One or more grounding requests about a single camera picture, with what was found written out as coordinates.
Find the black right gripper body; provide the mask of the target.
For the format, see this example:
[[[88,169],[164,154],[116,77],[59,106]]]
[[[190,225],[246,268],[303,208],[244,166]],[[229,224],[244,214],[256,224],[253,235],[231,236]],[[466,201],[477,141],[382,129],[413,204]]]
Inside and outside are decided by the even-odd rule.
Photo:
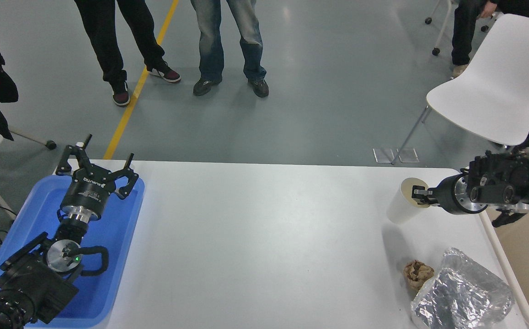
[[[438,206],[450,214],[464,214],[455,194],[456,183],[462,177],[462,175],[447,177],[437,186]]]

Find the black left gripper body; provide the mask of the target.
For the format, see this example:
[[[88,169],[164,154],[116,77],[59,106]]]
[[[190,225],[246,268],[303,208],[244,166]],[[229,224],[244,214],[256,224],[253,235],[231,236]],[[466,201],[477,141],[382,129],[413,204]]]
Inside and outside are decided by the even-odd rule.
[[[74,171],[72,182],[61,202],[61,210],[69,215],[71,211],[90,211],[91,219],[101,219],[110,194],[116,187],[109,179],[111,171],[104,168],[85,168]]]

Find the person's hand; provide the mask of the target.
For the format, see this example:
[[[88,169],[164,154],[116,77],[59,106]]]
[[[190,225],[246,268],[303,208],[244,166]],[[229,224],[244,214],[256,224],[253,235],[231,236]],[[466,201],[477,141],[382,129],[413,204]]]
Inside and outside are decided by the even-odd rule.
[[[486,0],[485,4],[483,5],[482,9],[481,9],[481,12],[480,12],[480,15],[478,18],[488,18],[488,17],[492,17],[492,15],[496,12],[497,10],[497,0]]]

